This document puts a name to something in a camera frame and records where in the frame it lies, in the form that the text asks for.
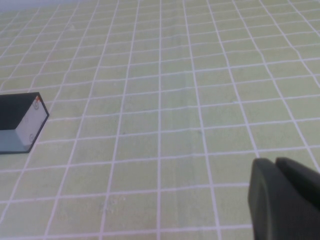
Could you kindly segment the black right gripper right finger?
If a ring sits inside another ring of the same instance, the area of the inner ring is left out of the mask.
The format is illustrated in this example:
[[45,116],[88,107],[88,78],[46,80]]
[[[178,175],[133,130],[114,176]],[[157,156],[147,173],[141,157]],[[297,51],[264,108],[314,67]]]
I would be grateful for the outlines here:
[[275,165],[302,198],[315,208],[320,208],[319,173],[287,157],[278,157]]

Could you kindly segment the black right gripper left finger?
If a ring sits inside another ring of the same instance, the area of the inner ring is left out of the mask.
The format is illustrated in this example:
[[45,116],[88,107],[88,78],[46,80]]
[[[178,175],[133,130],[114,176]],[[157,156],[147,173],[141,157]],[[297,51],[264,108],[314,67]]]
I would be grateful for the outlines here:
[[248,206],[254,239],[318,240],[320,209],[299,195],[275,162],[252,162]]

